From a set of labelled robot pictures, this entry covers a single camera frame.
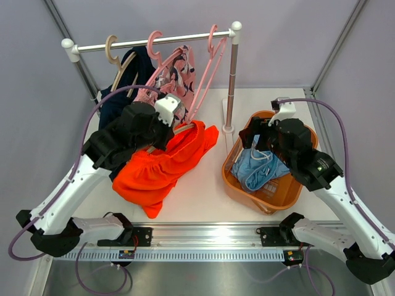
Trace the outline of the light blue shorts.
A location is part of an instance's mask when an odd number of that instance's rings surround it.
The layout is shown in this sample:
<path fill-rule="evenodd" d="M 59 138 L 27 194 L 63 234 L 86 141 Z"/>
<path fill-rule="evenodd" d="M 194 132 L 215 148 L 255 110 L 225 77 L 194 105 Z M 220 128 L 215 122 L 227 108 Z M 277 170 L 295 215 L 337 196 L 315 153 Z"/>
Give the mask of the light blue shorts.
<path fill-rule="evenodd" d="M 258 191 L 269 181 L 290 173 L 289 168 L 271 151 L 256 149 L 258 140 L 259 135 L 254 136 L 251 148 L 242 149 L 231 168 L 231 174 L 248 193 Z"/>

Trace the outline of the orange shorts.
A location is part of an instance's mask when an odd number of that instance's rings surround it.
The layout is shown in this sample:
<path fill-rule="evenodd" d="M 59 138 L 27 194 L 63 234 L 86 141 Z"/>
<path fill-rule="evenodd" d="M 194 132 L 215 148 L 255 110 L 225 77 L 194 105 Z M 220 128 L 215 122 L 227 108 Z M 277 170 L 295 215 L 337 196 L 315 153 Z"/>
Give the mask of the orange shorts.
<path fill-rule="evenodd" d="M 207 127 L 199 120 L 191 123 L 194 127 L 174 135 L 166 150 L 135 152 L 113 180 L 113 190 L 126 201 L 139 205 L 150 219 L 157 218 L 177 181 L 217 143 L 216 126 Z"/>

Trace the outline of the pink patterned shorts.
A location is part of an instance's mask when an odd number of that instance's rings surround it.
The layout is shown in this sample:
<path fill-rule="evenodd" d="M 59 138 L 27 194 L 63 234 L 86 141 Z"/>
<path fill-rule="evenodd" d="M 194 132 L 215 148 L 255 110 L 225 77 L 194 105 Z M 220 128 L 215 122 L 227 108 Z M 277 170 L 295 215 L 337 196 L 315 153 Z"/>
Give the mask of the pink patterned shorts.
<path fill-rule="evenodd" d="M 152 46 L 148 46 L 147 50 L 149 57 L 157 61 L 157 70 L 146 84 L 159 91 L 140 88 L 135 100 L 154 105 L 168 94 L 177 96 L 181 107 L 176 111 L 175 125 L 179 125 L 185 121 L 194 99 L 196 69 L 193 49 L 188 45 L 179 46 L 165 60 L 159 52 L 153 52 Z"/>

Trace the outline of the pink plastic hanger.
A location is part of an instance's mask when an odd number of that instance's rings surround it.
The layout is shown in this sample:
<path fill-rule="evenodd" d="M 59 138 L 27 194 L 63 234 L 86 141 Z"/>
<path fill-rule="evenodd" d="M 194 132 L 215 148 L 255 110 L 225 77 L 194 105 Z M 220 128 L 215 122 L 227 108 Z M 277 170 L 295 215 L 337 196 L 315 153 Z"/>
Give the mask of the pink plastic hanger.
<path fill-rule="evenodd" d="M 196 116 L 198 110 L 204 102 L 204 99 L 222 61 L 222 57 L 227 46 L 227 37 L 222 37 L 217 44 L 213 43 L 214 33 L 216 33 L 217 30 L 217 24 L 212 25 L 207 40 L 207 52 L 209 53 L 209 60 L 197 87 L 197 90 L 195 90 L 194 97 L 189 108 L 188 115 L 186 117 L 187 123 L 192 122 L 193 118 Z"/>
<path fill-rule="evenodd" d="M 153 51 L 153 42 L 161 36 L 162 33 L 160 31 L 153 31 L 148 38 L 146 46 L 148 56 L 152 60 L 157 61 L 156 70 L 146 82 L 146 86 L 154 90 L 139 88 L 135 97 L 136 102 L 146 102 L 154 105 L 158 99 L 165 97 L 167 94 L 177 93 L 177 79 L 180 74 L 178 73 L 178 67 L 175 67 L 174 64 L 178 59 L 183 58 L 185 51 L 182 47 L 178 47 L 169 57 L 162 60 L 161 53 Z"/>

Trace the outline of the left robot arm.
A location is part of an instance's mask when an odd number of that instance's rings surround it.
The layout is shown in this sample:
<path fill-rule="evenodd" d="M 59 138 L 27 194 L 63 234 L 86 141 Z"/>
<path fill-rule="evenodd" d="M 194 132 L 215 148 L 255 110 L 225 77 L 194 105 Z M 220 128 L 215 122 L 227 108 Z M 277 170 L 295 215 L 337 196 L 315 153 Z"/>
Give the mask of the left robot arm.
<path fill-rule="evenodd" d="M 154 105 L 133 102 L 121 116 L 94 132 L 84 143 L 71 172 L 39 206 L 21 210 L 16 219 L 31 233 L 35 248 L 61 257 L 76 246 L 124 246 L 133 240 L 133 225 L 121 213 L 103 218 L 76 218 L 75 210 L 90 192 L 131 156 L 146 147 L 164 150 L 173 138 L 175 99 L 166 97 Z"/>

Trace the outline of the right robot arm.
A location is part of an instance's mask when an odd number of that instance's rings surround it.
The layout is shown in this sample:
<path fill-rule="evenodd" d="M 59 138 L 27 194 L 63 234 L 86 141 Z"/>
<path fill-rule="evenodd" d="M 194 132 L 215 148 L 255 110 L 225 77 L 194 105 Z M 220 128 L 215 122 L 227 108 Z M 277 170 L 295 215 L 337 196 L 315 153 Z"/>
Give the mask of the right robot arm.
<path fill-rule="evenodd" d="M 282 242 L 293 245 L 299 241 L 322 249 L 366 284 L 376 284 L 394 272 L 394 249 L 383 227 L 369 217 L 339 165 L 314 147 L 312 132 L 302 121 L 289 118 L 270 123 L 268 118 L 252 117 L 239 137 L 245 148 L 257 139 L 257 149 L 273 152 L 291 176 L 327 204 L 349 231 L 346 236 L 293 213 L 283 220 Z"/>

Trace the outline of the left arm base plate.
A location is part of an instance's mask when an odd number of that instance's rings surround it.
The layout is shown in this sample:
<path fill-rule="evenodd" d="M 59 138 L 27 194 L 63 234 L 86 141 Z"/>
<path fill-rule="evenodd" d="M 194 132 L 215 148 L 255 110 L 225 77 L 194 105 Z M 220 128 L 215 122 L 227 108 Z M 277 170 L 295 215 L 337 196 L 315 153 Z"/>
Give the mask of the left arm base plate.
<path fill-rule="evenodd" d="M 134 226 L 124 230 L 121 235 L 114 239 L 103 239 L 97 241 L 99 247 L 150 247 L 152 241 L 152 228 Z"/>

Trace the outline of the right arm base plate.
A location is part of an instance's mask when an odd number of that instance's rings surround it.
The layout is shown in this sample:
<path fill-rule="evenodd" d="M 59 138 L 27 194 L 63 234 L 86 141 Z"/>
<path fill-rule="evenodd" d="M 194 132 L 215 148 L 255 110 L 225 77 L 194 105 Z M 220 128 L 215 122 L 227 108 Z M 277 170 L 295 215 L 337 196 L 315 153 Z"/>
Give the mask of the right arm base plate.
<path fill-rule="evenodd" d="M 260 227 L 256 229 L 263 247 L 296 247 L 300 245 L 295 239 L 285 239 L 278 226 Z"/>

